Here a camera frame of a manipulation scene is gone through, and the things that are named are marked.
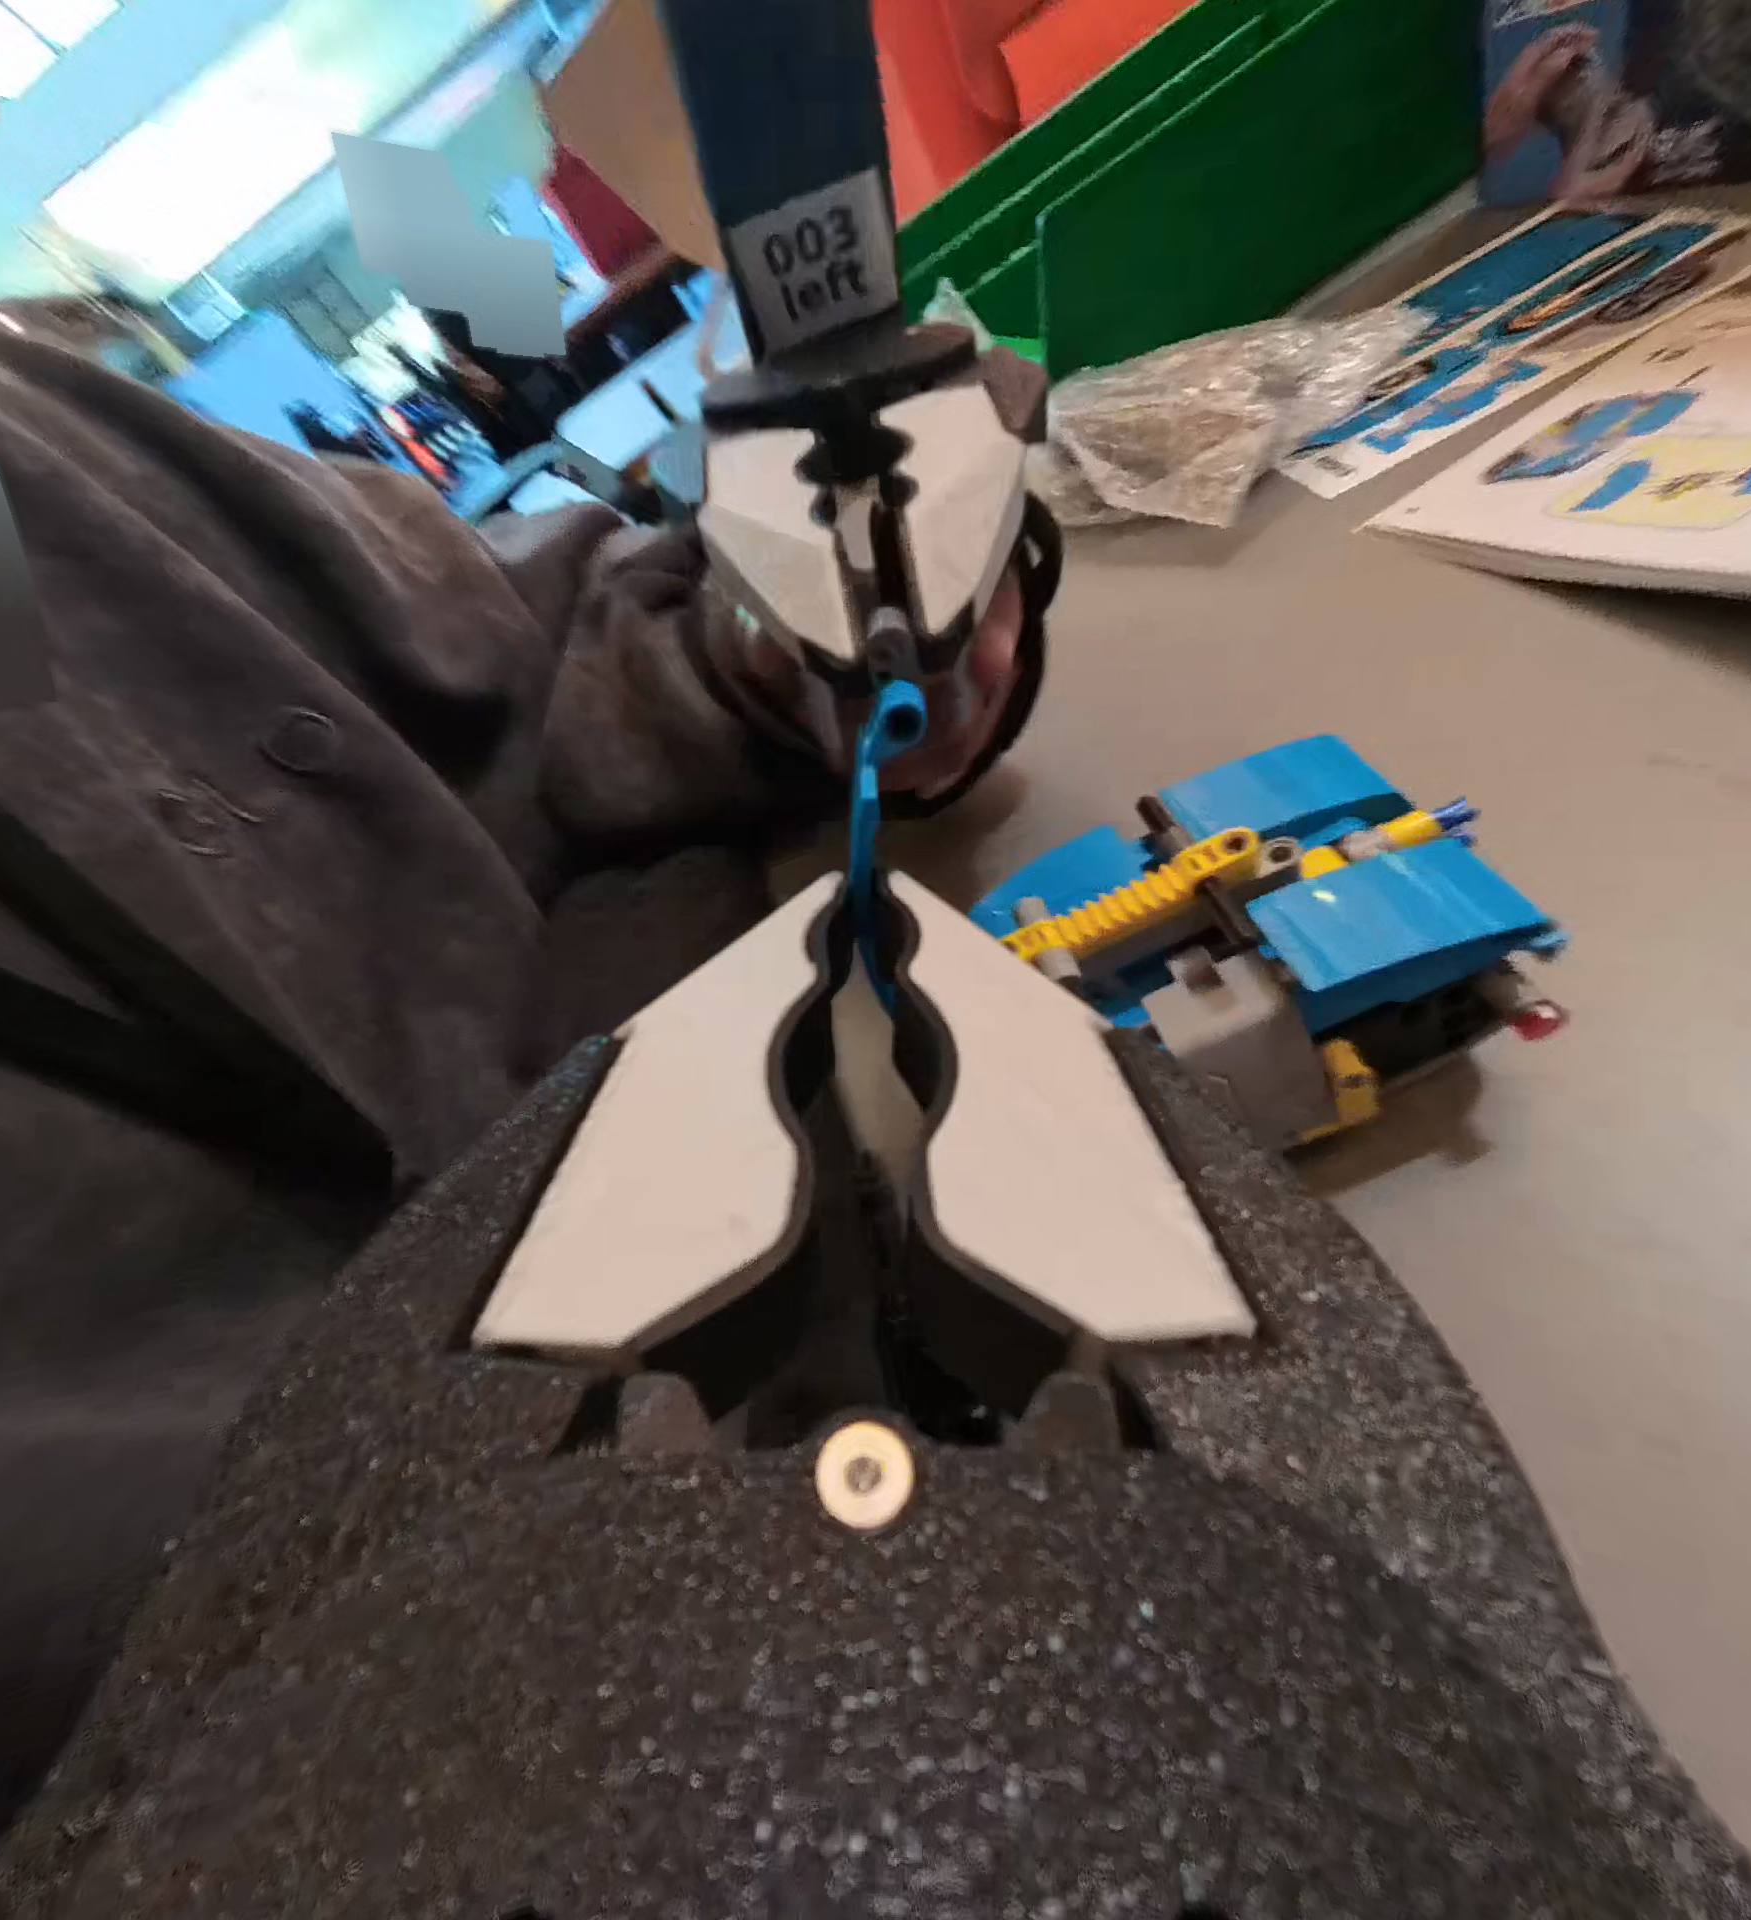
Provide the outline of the blue curved brick panel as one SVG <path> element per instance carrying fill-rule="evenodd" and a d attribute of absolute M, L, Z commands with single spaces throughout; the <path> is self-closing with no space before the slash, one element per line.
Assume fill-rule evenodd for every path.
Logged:
<path fill-rule="evenodd" d="M 884 775 L 928 732 L 928 703 L 919 684 L 891 677 L 855 734 L 847 769 L 847 908 L 855 959 L 886 1015 L 895 1008 L 892 966 L 882 948 L 879 839 L 884 831 Z"/>

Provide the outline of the green plastic bin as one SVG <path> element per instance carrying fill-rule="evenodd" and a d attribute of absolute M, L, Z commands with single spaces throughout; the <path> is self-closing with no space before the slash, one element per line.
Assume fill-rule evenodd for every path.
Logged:
<path fill-rule="evenodd" d="M 1187 5 L 937 197 L 895 180 L 912 319 L 953 289 L 1051 377 L 1123 363 L 1289 311 L 1474 175 L 1480 5 Z"/>

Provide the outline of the red box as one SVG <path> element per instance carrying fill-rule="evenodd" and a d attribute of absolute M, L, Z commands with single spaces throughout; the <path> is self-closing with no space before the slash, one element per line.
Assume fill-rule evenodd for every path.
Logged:
<path fill-rule="evenodd" d="M 598 281 L 648 282 L 674 270 L 677 257 L 654 229 L 562 141 L 554 145 L 540 194 Z"/>

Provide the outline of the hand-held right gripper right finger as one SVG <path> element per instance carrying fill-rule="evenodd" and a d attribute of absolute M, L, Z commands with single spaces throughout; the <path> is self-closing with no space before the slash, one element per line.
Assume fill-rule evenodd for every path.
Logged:
<path fill-rule="evenodd" d="M 1061 1334 L 1139 1349 L 1256 1315 L 1111 1047 L 1111 1026 L 938 900 L 888 880 L 897 1053 L 927 1116 L 937 1249 Z"/>

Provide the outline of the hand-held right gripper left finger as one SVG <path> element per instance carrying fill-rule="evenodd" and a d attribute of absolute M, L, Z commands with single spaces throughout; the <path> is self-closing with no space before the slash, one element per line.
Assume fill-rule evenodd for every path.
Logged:
<path fill-rule="evenodd" d="M 831 873 L 625 1020 L 472 1346 L 638 1361 L 768 1285 L 814 1219 L 845 978 Z"/>

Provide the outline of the blue sticker sheet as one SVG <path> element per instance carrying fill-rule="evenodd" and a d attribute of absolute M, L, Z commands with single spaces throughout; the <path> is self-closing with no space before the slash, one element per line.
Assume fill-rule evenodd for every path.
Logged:
<path fill-rule="evenodd" d="M 1417 334 L 1281 465 L 1334 499 L 1751 276 L 1751 214 L 1550 209 L 1391 304 Z"/>

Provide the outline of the blue toy set box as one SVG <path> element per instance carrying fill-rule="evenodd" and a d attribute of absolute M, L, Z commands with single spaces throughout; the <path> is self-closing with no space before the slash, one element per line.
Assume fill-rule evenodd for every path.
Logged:
<path fill-rule="evenodd" d="M 1751 181 L 1751 3 L 1485 3 L 1480 196 Z"/>

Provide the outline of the person's left forearm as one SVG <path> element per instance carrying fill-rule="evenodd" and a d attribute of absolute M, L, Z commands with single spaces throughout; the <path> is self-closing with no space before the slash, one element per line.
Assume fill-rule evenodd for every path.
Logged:
<path fill-rule="evenodd" d="M 844 704 L 715 582 L 696 535 L 602 504 L 479 535 L 551 633 L 541 793 L 575 846 L 754 839 L 844 814 Z"/>

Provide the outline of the blue toy brick car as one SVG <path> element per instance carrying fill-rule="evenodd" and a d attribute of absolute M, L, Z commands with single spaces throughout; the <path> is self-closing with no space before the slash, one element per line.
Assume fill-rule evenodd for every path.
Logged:
<path fill-rule="evenodd" d="M 1410 802 L 1335 734 L 1146 793 L 1136 818 L 1034 857 L 968 917 L 1274 1150 L 1368 1128 L 1500 1032 L 1563 1025 L 1528 973 L 1563 929 L 1480 854 L 1480 810 Z"/>

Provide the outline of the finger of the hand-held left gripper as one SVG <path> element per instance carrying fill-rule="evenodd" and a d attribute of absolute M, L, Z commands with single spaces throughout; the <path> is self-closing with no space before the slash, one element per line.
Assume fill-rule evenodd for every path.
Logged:
<path fill-rule="evenodd" d="M 815 432 L 715 433 L 696 526 L 732 597 L 792 647 L 862 663 L 871 613 L 866 485 L 834 481 Z"/>
<path fill-rule="evenodd" d="M 1026 516 L 1024 441 L 977 382 L 877 412 L 871 666 L 941 670 L 1000 589 Z"/>

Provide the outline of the open instruction booklet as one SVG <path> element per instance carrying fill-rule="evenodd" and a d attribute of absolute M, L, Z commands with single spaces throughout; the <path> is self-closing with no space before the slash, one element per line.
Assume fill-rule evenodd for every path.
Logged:
<path fill-rule="evenodd" d="M 1368 530 L 1519 582 L 1751 602 L 1751 295 L 1633 339 Z"/>

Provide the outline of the tan board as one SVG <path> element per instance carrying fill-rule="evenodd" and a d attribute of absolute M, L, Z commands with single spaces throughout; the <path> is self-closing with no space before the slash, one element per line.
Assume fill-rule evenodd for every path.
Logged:
<path fill-rule="evenodd" d="M 578 152 L 679 260 L 724 270 L 696 137 L 654 3 L 607 3 L 541 84 L 554 145 Z"/>

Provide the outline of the orange plastic carry case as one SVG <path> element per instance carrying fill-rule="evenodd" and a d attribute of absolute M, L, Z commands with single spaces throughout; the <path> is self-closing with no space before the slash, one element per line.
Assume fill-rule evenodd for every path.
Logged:
<path fill-rule="evenodd" d="M 927 203 L 1188 13 L 1187 3 L 871 5 L 895 180 Z"/>

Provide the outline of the clear plastic bag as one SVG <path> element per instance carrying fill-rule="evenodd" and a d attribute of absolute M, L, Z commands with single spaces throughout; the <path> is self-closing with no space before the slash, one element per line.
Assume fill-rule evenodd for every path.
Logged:
<path fill-rule="evenodd" d="M 1155 350 L 1051 388 L 1031 494 L 1061 528 L 1237 523 L 1256 485 L 1368 398 L 1419 336 L 1397 304 L 1278 319 Z"/>

